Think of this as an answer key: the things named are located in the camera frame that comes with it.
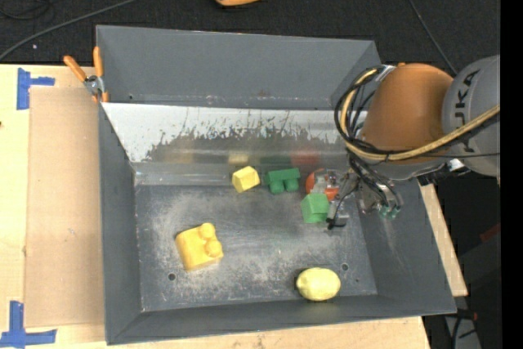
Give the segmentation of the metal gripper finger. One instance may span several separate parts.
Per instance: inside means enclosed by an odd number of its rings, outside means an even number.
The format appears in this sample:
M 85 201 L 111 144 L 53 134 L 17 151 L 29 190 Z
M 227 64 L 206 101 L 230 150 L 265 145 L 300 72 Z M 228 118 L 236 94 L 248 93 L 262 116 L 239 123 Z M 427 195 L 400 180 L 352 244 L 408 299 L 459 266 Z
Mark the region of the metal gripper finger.
M 336 170 L 320 170 L 316 173 L 316 189 L 324 193 L 337 193 L 340 188 L 340 174 Z
M 335 199 L 329 203 L 329 211 L 326 218 L 327 228 L 343 228 L 350 218 L 347 199 Z

